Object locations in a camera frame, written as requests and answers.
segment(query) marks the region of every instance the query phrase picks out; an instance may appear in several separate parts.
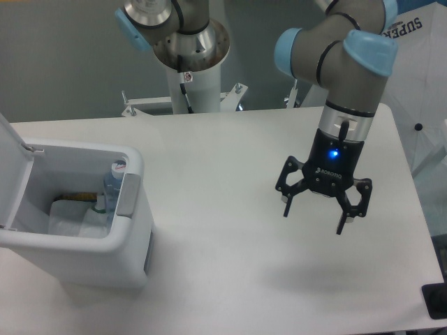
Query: gray wall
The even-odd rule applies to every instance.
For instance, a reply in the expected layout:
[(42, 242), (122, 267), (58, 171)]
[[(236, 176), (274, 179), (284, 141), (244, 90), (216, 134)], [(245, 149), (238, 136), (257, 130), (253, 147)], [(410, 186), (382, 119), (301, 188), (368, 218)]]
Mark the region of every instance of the gray wall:
[[(123, 0), (0, 2), (0, 112), (10, 121), (117, 117), (128, 98), (168, 95), (151, 52), (135, 51), (115, 24)], [(210, 0), (230, 33), (222, 90), (249, 86), (249, 109), (279, 108), (293, 79), (273, 64), (279, 35), (323, 19), (312, 0)], [(300, 85), (304, 96), (307, 84)]]

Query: blue led light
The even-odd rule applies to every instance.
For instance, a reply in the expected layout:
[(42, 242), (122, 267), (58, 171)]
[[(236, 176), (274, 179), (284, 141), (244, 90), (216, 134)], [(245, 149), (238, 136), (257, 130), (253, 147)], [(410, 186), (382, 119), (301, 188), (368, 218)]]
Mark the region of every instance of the blue led light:
[(338, 150), (331, 150), (331, 151), (329, 151), (329, 158), (330, 159), (335, 159), (336, 157), (338, 157), (338, 155), (339, 155)]

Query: trash bin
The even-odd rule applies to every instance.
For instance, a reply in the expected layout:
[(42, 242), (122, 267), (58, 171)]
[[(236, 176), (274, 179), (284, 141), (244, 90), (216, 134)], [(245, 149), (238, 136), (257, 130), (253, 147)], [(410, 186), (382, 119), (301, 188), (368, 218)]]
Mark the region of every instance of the trash bin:
[[(1, 114), (0, 141), (1, 247), (61, 281), (121, 288), (146, 283), (153, 218), (142, 186), (144, 163), (136, 149), (22, 139)], [(54, 198), (101, 193), (103, 176), (117, 160), (126, 161), (126, 172), (107, 236), (49, 234)]]

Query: light blue joint cap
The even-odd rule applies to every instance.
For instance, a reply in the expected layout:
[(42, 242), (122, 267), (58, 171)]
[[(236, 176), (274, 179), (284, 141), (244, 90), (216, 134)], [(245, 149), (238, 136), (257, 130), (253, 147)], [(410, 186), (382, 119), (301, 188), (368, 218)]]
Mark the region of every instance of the light blue joint cap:
[(397, 43), (391, 38), (351, 30), (343, 42), (346, 52), (368, 70), (389, 77), (393, 73)]
[(383, 31), (385, 31), (395, 22), (399, 8), (397, 0), (383, 0), (383, 5), (385, 6), (385, 27)]
[(141, 33), (129, 21), (121, 9), (118, 8), (115, 11), (115, 18), (118, 21), (119, 28), (135, 49), (140, 51), (148, 51), (151, 49), (151, 45), (142, 37)]
[(291, 77), (293, 77), (291, 62), (293, 42), (295, 42), (295, 37), (301, 30), (301, 28), (290, 28), (286, 30), (278, 38), (277, 44), (274, 47), (274, 63), (281, 72)]

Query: bin lid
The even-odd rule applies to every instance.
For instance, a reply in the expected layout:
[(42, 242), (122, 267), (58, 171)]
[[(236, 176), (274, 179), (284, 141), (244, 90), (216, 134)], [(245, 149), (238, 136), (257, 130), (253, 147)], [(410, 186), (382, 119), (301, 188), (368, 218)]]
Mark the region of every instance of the bin lid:
[(5, 229), (13, 223), (33, 166), (27, 147), (0, 113), (0, 225)]

